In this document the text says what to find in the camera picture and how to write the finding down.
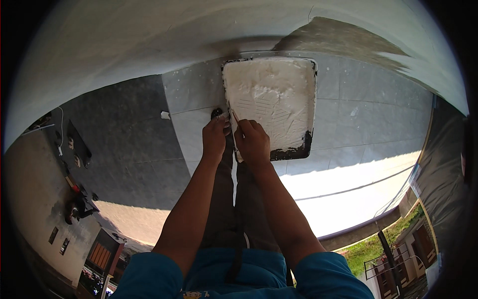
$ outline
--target white cable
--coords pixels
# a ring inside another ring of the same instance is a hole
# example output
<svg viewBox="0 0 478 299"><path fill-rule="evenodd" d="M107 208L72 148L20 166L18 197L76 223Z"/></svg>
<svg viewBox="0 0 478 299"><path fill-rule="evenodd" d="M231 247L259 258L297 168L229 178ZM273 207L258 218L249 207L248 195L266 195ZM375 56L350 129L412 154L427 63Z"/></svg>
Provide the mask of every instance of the white cable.
<svg viewBox="0 0 478 299"><path fill-rule="evenodd" d="M59 147L61 147L63 145L63 109L59 106L58 106L58 108L60 108L60 110L61 110L61 144L59 146Z"/></svg>

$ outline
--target right hand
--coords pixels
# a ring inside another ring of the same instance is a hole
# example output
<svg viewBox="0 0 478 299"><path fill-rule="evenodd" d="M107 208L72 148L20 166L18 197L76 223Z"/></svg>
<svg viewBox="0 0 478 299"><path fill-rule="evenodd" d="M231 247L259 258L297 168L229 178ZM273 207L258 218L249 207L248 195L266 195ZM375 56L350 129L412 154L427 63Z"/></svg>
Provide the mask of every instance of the right hand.
<svg viewBox="0 0 478 299"><path fill-rule="evenodd" d="M271 162L271 141L256 121L240 120L234 132L240 155L251 170L261 169Z"/></svg>

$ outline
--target left hand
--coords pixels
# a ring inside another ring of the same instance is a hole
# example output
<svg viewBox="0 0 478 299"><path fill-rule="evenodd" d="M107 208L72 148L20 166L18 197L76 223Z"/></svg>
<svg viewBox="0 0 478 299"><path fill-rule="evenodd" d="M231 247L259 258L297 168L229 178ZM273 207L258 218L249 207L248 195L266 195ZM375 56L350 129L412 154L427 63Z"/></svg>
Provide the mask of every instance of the left hand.
<svg viewBox="0 0 478 299"><path fill-rule="evenodd" d="M224 116L215 117L203 128L203 159L219 164L230 133Z"/></svg>

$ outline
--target green plant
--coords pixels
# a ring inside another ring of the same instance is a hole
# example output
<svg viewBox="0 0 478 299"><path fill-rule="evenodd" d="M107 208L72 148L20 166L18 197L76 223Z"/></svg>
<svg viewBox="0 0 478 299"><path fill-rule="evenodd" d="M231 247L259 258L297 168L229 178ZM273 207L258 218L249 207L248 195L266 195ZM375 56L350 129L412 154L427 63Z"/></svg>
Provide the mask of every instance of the green plant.
<svg viewBox="0 0 478 299"><path fill-rule="evenodd" d="M406 230L415 219L422 216L424 216L424 212L422 206L418 204L407 217L400 218L395 224L385 229L383 233L388 243L394 244L400 233ZM366 240L340 250L338 253L341 253L345 257L352 274L358 277L365 271L363 263L382 255L383 247L378 236L373 235Z"/></svg>

